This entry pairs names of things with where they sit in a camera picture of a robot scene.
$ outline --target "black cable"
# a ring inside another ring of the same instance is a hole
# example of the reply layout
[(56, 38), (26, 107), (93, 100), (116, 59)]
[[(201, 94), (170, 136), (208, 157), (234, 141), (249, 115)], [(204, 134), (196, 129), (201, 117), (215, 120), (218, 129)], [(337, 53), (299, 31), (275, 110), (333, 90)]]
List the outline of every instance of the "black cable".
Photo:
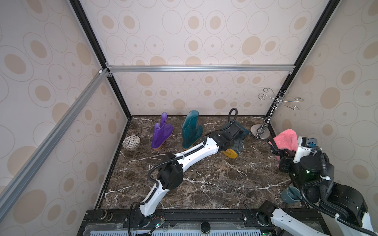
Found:
[(147, 179), (154, 182), (156, 184), (156, 187), (159, 187), (159, 182), (156, 180), (156, 179), (153, 179), (151, 178), (151, 174), (152, 172), (154, 172), (157, 168), (159, 168), (160, 166), (162, 165), (165, 165), (169, 162), (174, 162), (175, 160), (180, 160), (180, 159), (183, 159), (184, 156), (179, 156), (179, 157), (176, 157), (176, 158), (173, 158), (173, 159), (170, 159), (170, 160), (166, 160), (166, 161), (163, 161), (163, 162), (160, 162), (159, 164), (157, 164), (156, 166), (154, 166), (147, 174)]
[(276, 234), (276, 236), (282, 236), (284, 234), (285, 230), (281, 230), (278, 232), (278, 234)]
[[(232, 111), (235, 111), (235, 115), (234, 115), (234, 119), (232, 120), (232, 122), (230, 121), (230, 118), (231, 118), (231, 113)], [(207, 134), (205, 134), (205, 136), (209, 136), (212, 132), (218, 132), (218, 131), (223, 131), (223, 130), (226, 130), (228, 128), (230, 128), (230, 126), (236, 121), (236, 117), (237, 117), (237, 108), (232, 108), (230, 110), (230, 112), (228, 113), (228, 126), (224, 127), (224, 128), (221, 128), (221, 129), (218, 129), (218, 130), (213, 130), (213, 131), (210, 131), (208, 132)]]
[(151, 177), (151, 174), (152, 174), (157, 168), (159, 168), (160, 166), (165, 165), (165, 164), (167, 164), (167, 163), (170, 163), (170, 162), (174, 162), (174, 161), (176, 161), (176, 160), (183, 159), (184, 157), (187, 157), (187, 156), (189, 156), (189, 155), (195, 153), (196, 151), (202, 149), (203, 147), (204, 147), (204, 145), (202, 145), (202, 146), (200, 146), (200, 147), (198, 147), (198, 148), (196, 148), (196, 149), (194, 149), (194, 150), (192, 150), (192, 151), (190, 151), (190, 152), (188, 152), (188, 153), (185, 153), (185, 154), (182, 155), (182, 156), (179, 156), (179, 157), (176, 157), (176, 158), (173, 158), (173, 159), (170, 159), (170, 160), (166, 160), (166, 161), (160, 162), (159, 164), (157, 164), (156, 166), (154, 166), (153, 168), (151, 168), (151, 170), (150, 170), (150, 171), (148, 172), (148, 174), (147, 174), (147, 179), (150, 180), (150, 181), (152, 181), (152, 182), (154, 182), (154, 183), (156, 184), (156, 187), (159, 187), (159, 182), (158, 182), (156, 179), (153, 179), (153, 178)]
[(320, 147), (318, 147), (318, 146), (315, 146), (314, 148), (316, 149), (316, 153), (317, 153), (319, 160), (320, 160), (320, 165), (322, 166), (321, 176), (323, 178), (326, 178), (327, 177), (327, 166), (325, 165), (325, 159), (324, 159), (323, 152), (320, 149)]
[(249, 210), (249, 214), (256, 220), (256, 221), (259, 221), (259, 219), (257, 218), (257, 216), (255, 216), (252, 212), (252, 210), (247, 206), (247, 204), (244, 204), (244, 207)]
[[(144, 202), (132, 202), (130, 205), (130, 212), (129, 212), (129, 220), (127, 223), (127, 232), (129, 233), (129, 236), (131, 236), (131, 231), (130, 231), (130, 221), (131, 221), (131, 211), (133, 210), (133, 205), (144, 205)], [(149, 235), (148, 233), (143, 233), (143, 234), (136, 234), (135, 236), (147, 236)]]
[(324, 156), (325, 162), (330, 163), (327, 153), (323, 153), (323, 156)]
[(298, 197), (298, 196), (297, 196), (297, 195), (291, 190), (291, 188), (290, 188), (290, 184), (293, 183), (293, 182), (294, 182), (294, 180), (290, 181), (289, 184), (287, 185), (287, 188), (289, 189), (289, 191), (291, 192), (291, 194), (296, 198), (296, 199), (294, 199), (294, 200), (298, 200), (298, 201), (300, 201), (301, 198)]
[[(321, 163), (321, 165), (322, 165), (322, 174), (321, 174), (321, 175), (322, 175), (323, 177), (327, 177), (327, 167), (326, 167), (325, 162), (326, 162), (326, 158), (328, 159), (328, 156), (327, 156), (327, 154), (325, 154), (325, 153), (322, 152), (322, 150), (320, 149), (320, 147), (315, 146), (315, 149), (316, 149), (317, 155), (318, 155), (318, 157), (319, 157), (320, 163)], [(316, 210), (318, 210), (318, 211), (320, 211), (320, 212), (322, 212), (322, 213), (324, 213), (324, 214), (326, 214), (326, 215), (328, 215), (328, 216), (330, 216), (330, 217), (332, 217), (332, 218), (335, 218), (335, 217), (336, 217), (336, 214), (335, 214), (335, 213), (333, 213), (333, 212), (331, 212), (331, 211), (329, 211), (329, 210), (327, 210), (327, 209), (324, 209), (324, 208), (322, 208), (322, 207), (320, 207), (320, 206), (317, 206), (317, 205), (315, 205), (314, 203), (310, 202), (310, 200), (307, 198), (307, 195), (305, 194), (305, 190), (306, 190), (306, 188), (307, 188), (308, 186), (310, 186), (310, 185), (319, 185), (319, 184), (320, 184), (321, 182), (323, 182), (323, 181), (324, 181), (324, 179), (319, 178), (319, 179), (316, 179), (316, 180), (312, 180), (312, 181), (305, 182), (305, 183), (301, 186), (299, 192), (301, 193), (303, 200), (304, 200), (308, 205), (310, 205), (312, 208), (314, 208), (314, 209), (316, 209)], [(319, 189), (320, 189), (320, 191), (321, 191), (321, 194), (323, 195), (323, 196), (321, 196), (321, 198), (322, 198), (322, 199), (323, 199), (323, 198), (325, 199), (325, 188), (321, 188), (321, 187), (319, 187)], [(352, 224), (352, 223), (350, 223), (350, 222), (347, 222), (347, 221), (341, 219), (340, 216), (337, 218), (337, 220), (338, 220), (339, 222), (343, 223), (344, 225), (346, 225), (346, 226), (352, 228), (352, 229), (355, 229), (355, 230), (357, 230), (357, 231), (360, 231), (360, 232), (365, 233), (365, 234), (368, 234), (368, 235), (377, 236), (373, 231), (367, 230), (367, 229), (362, 228), (362, 227), (360, 227), (360, 226), (358, 226), (358, 225), (355, 225), (355, 224)]]
[[(302, 195), (302, 198), (304, 199), (304, 201), (306, 203), (308, 203), (312, 208), (314, 208), (314, 209), (316, 209), (316, 210), (318, 210), (318, 211), (320, 211), (320, 212), (322, 212), (322, 213), (324, 213), (324, 214), (326, 214), (326, 215), (328, 215), (328, 216), (330, 216), (332, 218), (335, 218), (336, 214), (334, 214), (333, 212), (331, 212), (331, 211), (329, 211), (327, 209), (319, 207), (319, 206), (315, 205), (314, 203), (311, 203), (309, 201), (309, 199), (307, 198), (306, 194), (305, 194), (305, 189), (306, 189), (307, 186), (316, 185), (316, 184), (319, 184), (319, 183), (321, 183), (323, 181), (324, 180), (322, 178), (316, 179), (316, 180), (312, 180), (312, 181), (308, 181), (308, 182), (306, 182), (306, 183), (304, 183), (302, 185), (300, 192), (301, 192), (301, 195)], [(352, 224), (350, 222), (347, 222), (347, 221), (341, 219), (340, 217), (338, 217), (337, 220), (339, 222), (343, 223), (344, 225), (352, 228), (352, 229), (355, 229), (357, 231), (360, 231), (360, 232), (368, 234), (368, 235), (377, 236), (373, 231), (367, 230), (365, 228), (361, 228), (360, 226)]]

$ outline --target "marble floor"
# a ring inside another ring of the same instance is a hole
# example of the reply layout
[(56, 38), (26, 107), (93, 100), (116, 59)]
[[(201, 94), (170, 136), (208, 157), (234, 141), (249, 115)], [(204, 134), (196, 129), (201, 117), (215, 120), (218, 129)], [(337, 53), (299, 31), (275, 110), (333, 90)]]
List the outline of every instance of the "marble floor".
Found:
[[(140, 202), (145, 198), (153, 186), (147, 180), (148, 170), (161, 161), (164, 153), (183, 151), (181, 126), (184, 119), (184, 116), (168, 117), (167, 123), (173, 125), (174, 131), (158, 151), (154, 151), (150, 144), (153, 126), (160, 122), (160, 117), (132, 119), (127, 135), (139, 136), (141, 144), (135, 151), (122, 148), (102, 208), (128, 209), (131, 202)], [(198, 118), (204, 133), (224, 126), (226, 121), (226, 116)], [(238, 116), (237, 121), (247, 129), (253, 124), (262, 123), (258, 117)], [(258, 208), (265, 200), (285, 207), (280, 194), (290, 179), (288, 174), (279, 172), (276, 164), (277, 159), (271, 155), (269, 145), (248, 135), (244, 150), (236, 159), (220, 152), (191, 166), (184, 173), (182, 184), (163, 198), (158, 209), (244, 208), (244, 204)], [(300, 204), (290, 207), (298, 208)]]

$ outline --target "chrome jewelry stand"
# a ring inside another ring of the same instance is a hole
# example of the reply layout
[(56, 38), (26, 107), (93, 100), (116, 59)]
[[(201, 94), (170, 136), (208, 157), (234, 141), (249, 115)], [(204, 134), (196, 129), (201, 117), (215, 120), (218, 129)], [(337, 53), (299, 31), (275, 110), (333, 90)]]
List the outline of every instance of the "chrome jewelry stand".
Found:
[[(271, 88), (264, 88), (263, 89), (263, 92), (264, 93), (268, 93), (269, 91), (271, 91), (272, 93), (273, 90)], [(259, 94), (259, 99), (264, 101), (267, 97), (270, 98), (270, 99), (273, 99), (273, 102), (270, 104), (270, 107), (272, 108), (272, 111), (270, 112), (269, 116), (265, 117), (262, 125), (253, 125), (251, 127), (251, 134), (253, 135), (253, 137), (257, 140), (265, 140), (265, 139), (268, 139), (269, 136), (270, 136), (270, 131), (269, 129), (267, 128), (268, 127), (268, 124), (270, 122), (270, 119), (272, 118), (273, 114), (274, 114), (274, 111), (276, 111), (278, 109), (278, 106), (280, 104), (290, 108), (290, 109), (293, 109), (295, 111), (299, 110), (299, 108), (297, 106), (287, 106), (285, 105), (285, 103), (287, 102), (302, 102), (303, 99), (300, 98), (300, 97), (296, 97), (294, 98), (294, 101), (286, 101), (284, 100), (284, 97), (286, 96), (286, 94), (288, 94), (288, 91), (287, 90), (284, 90), (284, 89), (281, 89), (279, 92), (278, 92), (278, 95), (276, 97), (270, 97), (266, 94), (263, 94), (263, 93), (260, 93)]]

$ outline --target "yellow wheel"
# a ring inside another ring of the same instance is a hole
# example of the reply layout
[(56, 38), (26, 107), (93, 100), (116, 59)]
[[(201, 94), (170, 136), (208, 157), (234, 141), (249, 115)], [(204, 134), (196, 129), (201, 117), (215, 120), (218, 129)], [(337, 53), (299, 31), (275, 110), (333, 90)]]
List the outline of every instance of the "yellow wheel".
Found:
[(223, 153), (228, 156), (229, 158), (235, 159), (237, 158), (237, 152), (232, 149), (227, 149), (226, 151), (223, 151)]

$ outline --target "black knob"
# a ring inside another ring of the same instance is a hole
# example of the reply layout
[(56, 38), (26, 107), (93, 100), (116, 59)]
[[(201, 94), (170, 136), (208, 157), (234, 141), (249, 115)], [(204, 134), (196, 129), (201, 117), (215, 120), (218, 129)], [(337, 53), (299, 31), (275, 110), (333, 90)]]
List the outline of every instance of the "black knob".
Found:
[(207, 222), (203, 222), (201, 224), (201, 232), (202, 233), (210, 233), (210, 224)]

